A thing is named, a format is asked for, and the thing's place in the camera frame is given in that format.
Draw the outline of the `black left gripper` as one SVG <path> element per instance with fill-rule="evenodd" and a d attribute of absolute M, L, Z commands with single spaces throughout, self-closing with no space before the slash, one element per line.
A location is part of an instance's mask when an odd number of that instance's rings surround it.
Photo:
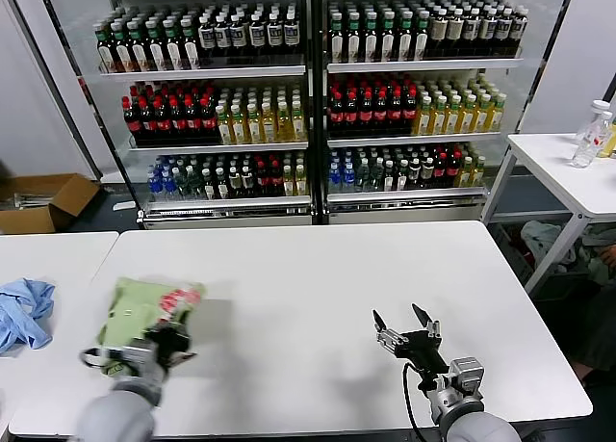
<path fill-rule="evenodd" d="M 181 310 L 169 318 L 161 318 L 145 332 L 145 338 L 156 345 L 156 361 L 160 366 L 177 366 L 193 358 L 187 322 L 191 310 Z"/>

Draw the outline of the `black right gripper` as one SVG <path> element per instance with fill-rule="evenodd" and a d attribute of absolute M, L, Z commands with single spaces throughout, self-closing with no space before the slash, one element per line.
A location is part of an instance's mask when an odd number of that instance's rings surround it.
<path fill-rule="evenodd" d="M 429 314 L 413 303 L 413 311 L 425 330 L 406 332 L 402 335 L 386 326 L 374 309 L 372 316 L 377 343 L 390 353 L 401 353 L 421 372 L 445 373 L 449 366 L 439 353 L 442 342 L 440 322 L 432 320 Z"/>

